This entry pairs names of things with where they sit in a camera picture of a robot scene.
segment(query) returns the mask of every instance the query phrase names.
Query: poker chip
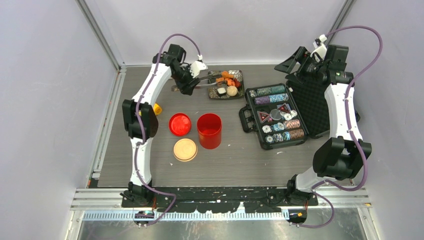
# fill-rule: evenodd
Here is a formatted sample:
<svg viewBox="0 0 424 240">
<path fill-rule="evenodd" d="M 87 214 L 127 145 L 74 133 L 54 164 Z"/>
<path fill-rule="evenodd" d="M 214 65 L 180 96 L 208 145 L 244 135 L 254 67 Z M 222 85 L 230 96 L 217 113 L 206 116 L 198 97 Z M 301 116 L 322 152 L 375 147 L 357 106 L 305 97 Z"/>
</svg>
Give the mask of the poker chip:
<svg viewBox="0 0 424 240">
<path fill-rule="evenodd" d="M 261 96 L 254 99 L 254 104 L 261 105 L 261 104 L 269 104 L 270 103 L 270 96 Z"/>
<path fill-rule="evenodd" d="M 286 114 L 284 114 L 284 119 L 285 120 L 287 120 L 287 121 L 289 121 L 289 120 L 292 120 L 292 115 L 290 114 L 290 113 L 286 113 Z"/>
<path fill-rule="evenodd" d="M 288 131 L 285 131 L 282 133 L 282 138 L 284 139 L 284 141 L 288 141 L 291 139 L 290 137 L 290 133 Z"/>
<path fill-rule="evenodd" d="M 269 95 L 268 97 L 270 103 L 278 103 L 289 100 L 289 95 L 287 93 Z"/>
<path fill-rule="evenodd" d="M 274 138 L 271 135 L 268 135 L 265 137 L 265 141 L 269 144 L 272 144 L 274 142 Z"/>
<path fill-rule="evenodd" d="M 249 91 L 249 94 L 250 94 L 250 96 L 252 97 L 252 98 L 254 98 L 254 97 L 256 97 L 257 95 L 256 95 L 256 91 L 255 90 L 250 90 Z"/>
<path fill-rule="evenodd" d="M 284 122 L 285 129 L 295 129 L 301 126 L 299 119 L 289 120 Z"/>
<path fill-rule="evenodd" d="M 273 124 L 273 125 L 271 125 L 271 129 L 274 131 L 274 132 L 278 132 L 278 131 L 283 131 L 284 130 L 284 124 L 283 123 L 281 123 L 281 122 L 278 122 L 278 123 L 276 123 L 276 124 Z"/>
<path fill-rule="evenodd" d="M 272 135 L 272 138 L 274 139 L 274 142 L 276 143 L 284 141 L 283 135 L 281 135 L 281 133 L 276 133 Z"/>
<path fill-rule="evenodd" d="M 259 88 L 256 90 L 258 96 L 266 96 L 272 94 L 272 90 L 270 87 Z"/>
<path fill-rule="evenodd" d="M 290 115 L 291 115 L 292 118 L 294 118 L 298 115 L 298 112 L 296 110 L 291 110 Z"/>
<path fill-rule="evenodd" d="M 264 132 L 264 133 L 271 133 L 273 130 L 271 129 L 271 127 L 270 126 L 268 126 L 268 125 L 265 125 L 265 126 L 263 126 L 262 127 L 262 132 Z"/>
<path fill-rule="evenodd" d="M 303 129 L 296 129 L 288 132 L 290 134 L 290 139 L 300 139 L 305 136 Z"/>
<path fill-rule="evenodd" d="M 278 86 L 272 86 L 271 87 L 271 94 L 282 94 L 286 91 L 283 85 Z"/>
<path fill-rule="evenodd" d="M 278 121 L 281 119 L 281 114 L 280 114 L 280 110 L 278 109 L 272 109 L 271 112 L 269 113 L 269 115 L 271 116 L 272 119 Z"/>
</svg>

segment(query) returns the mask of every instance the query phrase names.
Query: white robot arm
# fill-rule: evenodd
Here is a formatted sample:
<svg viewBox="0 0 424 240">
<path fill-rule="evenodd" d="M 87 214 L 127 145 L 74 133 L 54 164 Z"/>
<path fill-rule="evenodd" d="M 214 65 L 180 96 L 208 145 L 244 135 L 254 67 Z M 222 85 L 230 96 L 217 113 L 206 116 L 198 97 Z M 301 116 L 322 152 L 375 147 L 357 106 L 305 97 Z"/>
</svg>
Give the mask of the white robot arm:
<svg viewBox="0 0 424 240">
<path fill-rule="evenodd" d="M 136 164 L 132 164 L 130 179 L 130 182 L 136 186 L 143 185 L 137 175 L 136 166 L 140 176 L 146 184 L 149 184 L 152 180 L 152 174 L 150 172 L 150 151 L 153 137 L 157 131 L 158 121 L 151 110 L 165 83 L 172 77 L 181 93 L 191 95 L 194 87 L 199 83 L 197 76 L 201 71 L 208 69 L 206 64 L 202 62 L 201 55 L 199 55 L 199 59 L 190 66 L 183 67 L 181 65 L 181 58 L 183 55 L 185 55 L 185 51 L 182 47 L 171 44 L 169 50 L 160 55 L 160 63 L 158 65 L 152 64 L 150 73 L 137 94 L 135 94 L 131 100 L 124 100 L 122 104 L 125 130 L 127 130 L 130 136 L 132 146 L 132 159 L 135 160 L 135 155 L 137 155 Z M 158 56 L 155 56 L 153 58 L 153 62 L 156 62 L 157 57 Z M 141 126 L 139 126 L 139 122 L 135 116 L 135 106 L 140 99 L 139 114 L 141 115 L 143 127 L 145 128 L 144 138 L 142 134 L 140 134 Z"/>
<path fill-rule="evenodd" d="M 295 175 L 287 183 L 286 200 L 291 204 L 302 204 L 312 196 L 316 188 L 324 180 L 343 180 L 354 178 L 363 166 L 362 158 L 351 137 L 352 131 L 357 138 L 365 156 L 371 154 L 371 144 L 362 141 L 353 102 L 354 87 L 349 83 L 354 75 L 345 71 L 349 48 L 340 45 L 324 44 L 325 35 L 321 35 L 313 43 L 315 50 L 309 52 L 301 46 L 286 61 L 275 67 L 277 71 L 287 73 L 286 78 L 295 82 L 315 81 L 327 85 L 324 97 L 328 105 L 330 121 L 329 140 L 318 149 L 313 157 L 312 167 Z M 296 63 L 300 67 L 291 73 Z M 347 101 L 349 129 L 346 117 Z"/>
</svg>

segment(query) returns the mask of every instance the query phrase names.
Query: black case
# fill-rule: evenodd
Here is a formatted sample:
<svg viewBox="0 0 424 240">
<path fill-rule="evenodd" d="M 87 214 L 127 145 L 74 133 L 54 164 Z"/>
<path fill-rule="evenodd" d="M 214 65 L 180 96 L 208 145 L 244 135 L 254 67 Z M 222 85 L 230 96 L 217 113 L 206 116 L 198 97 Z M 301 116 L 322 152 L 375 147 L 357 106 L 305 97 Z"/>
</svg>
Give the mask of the black case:
<svg viewBox="0 0 424 240">
<path fill-rule="evenodd" d="M 290 89 L 293 101 L 296 102 L 298 113 L 301 112 L 304 123 L 309 131 L 308 137 L 318 139 L 330 131 L 330 115 L 327 100 L 324 93 L 328 85 L 315 81 L 300 83 L 288 80 L 287 87 Z M 361 116 L 355 110 L 356 122 Z"/>
<path fill-rule="evenodd" d="M 256 105 L 255 101 L 254 101 L 255 97 L 251 97 L 250 94 L 249 94 L 250 90 L 256 91 L 257 89 L 269 88 L 269 87 L 274 87 L 274 86 L 279 86 L 279 85 L 283 85 L 285 87 L 285 92 L 288 94 L 288 101 Z M 299 145 L 299 144 L 303 144 L 307 140 L 308 135 L 309 135 L 308 128 L 306 127 L 305 122 L 302 118 L 301 111 L 299 110 L 298 106 L 296 105 L 296 102 L 293 99 L 292 93 L 289 91 L 289 88 L 285 84 L 280 83 L 280 84 L 274 84 L 274 85 L 248 88 L 248 89 L 245 90 L 244 96 L 246 98 L 247 104 L 246 104 L 245 107 L 240 109 L 240 111 L 238 112 L 238 115 L 239 115 L 240 121 L 241 121 L 241 126 L 243 128 L 243 131 L 246 132 L 246 133 L 250 133 L 250 132 L 256 132 L 257 133 L 257 137 L 259 139 L 260 146 L 263 149 L 271 150 L 271 149 L 274 149 L 274 148 L 282 148 L 282 147 Z M 287 130 L 275 131 L 275 132 L 272 132 L 272 133 L 264 133 L 261 130 L 262 126 L 272 125 L 272 124 L 276 124 L 276 123 L 282 123 L 285 120 L 273 120 L 272 122 L 266 121 L 264 123 L 261 123 L 259 116 L 257 114 L 257 111 L 269 113 L 272 109 L 276 109 L 277 105 L 279 105 L 281 103 L 289 103 L 292 110 L 297 111 L 297 116 L 294 117 L 293 119 L 299 119 L 300 120 L 300 127 L 290 129 L 290 131 L 295 130 L 295 129 L 303 129 L 304 137 L 294 139 L 294 140 L 283 141 L 283 142 L 268 143 L 268 142 L 265 141 L 266 136 L 272 135 L 272 134 L 277 134 L 277 133 L 283 133 L 283 132 L 286 132 Z"/>
</svg>

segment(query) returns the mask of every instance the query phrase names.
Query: red container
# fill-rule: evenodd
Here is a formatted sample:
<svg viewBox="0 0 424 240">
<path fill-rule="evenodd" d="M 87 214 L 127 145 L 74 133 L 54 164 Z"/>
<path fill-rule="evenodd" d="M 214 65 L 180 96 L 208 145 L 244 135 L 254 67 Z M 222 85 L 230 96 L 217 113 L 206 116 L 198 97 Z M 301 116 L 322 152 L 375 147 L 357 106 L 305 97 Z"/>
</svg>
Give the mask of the red container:
<svg viewBox="0 0 424 240">
<path fill-rule="evenodd" d="M 169 120 L 169 130 L 177 137 L 184 136 L 192 129 L 192 122 L 189 116 L 184 113 L 177 113 Z"/>
<path fill-rule="evenodd" d="M 205 149 L 215 149 L 221 144 L 221 118 L 213 113 L 206 113 L 197 120 L 199 142 Z"/>
</svg>

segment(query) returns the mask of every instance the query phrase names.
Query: orange lid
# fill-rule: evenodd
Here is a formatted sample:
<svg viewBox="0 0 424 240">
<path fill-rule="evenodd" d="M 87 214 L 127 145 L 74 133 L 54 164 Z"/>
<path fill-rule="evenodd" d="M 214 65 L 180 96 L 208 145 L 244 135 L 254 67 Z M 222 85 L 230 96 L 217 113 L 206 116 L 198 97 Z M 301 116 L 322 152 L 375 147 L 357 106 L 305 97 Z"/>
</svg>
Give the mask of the orange lid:
<svg viewBox="0 0 424 240">
<path fill-rule="evenodd" d="M 181 162 L 191 161 L 198 154 L 196 143 L 188 138 L 180 139 L 173 146 L 174 157 Z"/>
</svg>

